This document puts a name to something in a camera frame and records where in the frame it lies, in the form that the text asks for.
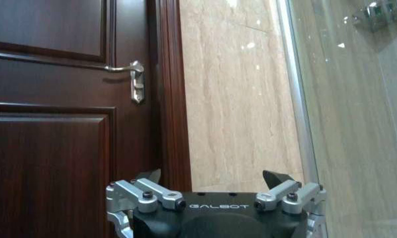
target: glass panel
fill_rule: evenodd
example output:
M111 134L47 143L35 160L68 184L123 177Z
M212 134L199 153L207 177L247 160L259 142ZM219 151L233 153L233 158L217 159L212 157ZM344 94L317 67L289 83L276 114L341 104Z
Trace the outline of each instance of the glass panel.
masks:
M289 4L328 235L397 238L397 2Z

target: wooden door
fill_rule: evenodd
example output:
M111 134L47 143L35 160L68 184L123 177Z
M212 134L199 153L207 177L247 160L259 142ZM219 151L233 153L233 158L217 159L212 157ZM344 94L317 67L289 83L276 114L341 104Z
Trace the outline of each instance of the wooden door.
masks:
M160 166L147 3L0 0L2 238L108 237L107 184Z

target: logo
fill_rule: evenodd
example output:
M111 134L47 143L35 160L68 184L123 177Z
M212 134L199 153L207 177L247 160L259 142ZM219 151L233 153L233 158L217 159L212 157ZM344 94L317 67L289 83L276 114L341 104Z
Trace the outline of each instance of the logo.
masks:
M208 208L208 209L245 209L249 207L249 205L200 205L200 204L191 204L191 208L200 209L200 208Z

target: door frame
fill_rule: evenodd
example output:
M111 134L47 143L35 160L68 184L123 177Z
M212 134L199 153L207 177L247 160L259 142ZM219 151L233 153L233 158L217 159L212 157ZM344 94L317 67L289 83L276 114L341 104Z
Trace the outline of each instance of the door frame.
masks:
M179 0L152 0L151 56L157 91L156 106L161 122L163 185L179 191L192 190L189 138L183 62L183 40Z

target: metal frame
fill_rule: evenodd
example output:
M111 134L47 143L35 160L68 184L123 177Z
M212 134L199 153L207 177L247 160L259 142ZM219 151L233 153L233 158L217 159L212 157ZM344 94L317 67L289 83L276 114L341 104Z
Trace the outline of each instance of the metal frame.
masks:
M315 148L303 90L303 78L300 71L289 0L277 0L277 8L284 40L287 67L291 81L304 181L319 183L317 167L315 160ZM323 226L320 237L328 237L325 225Z

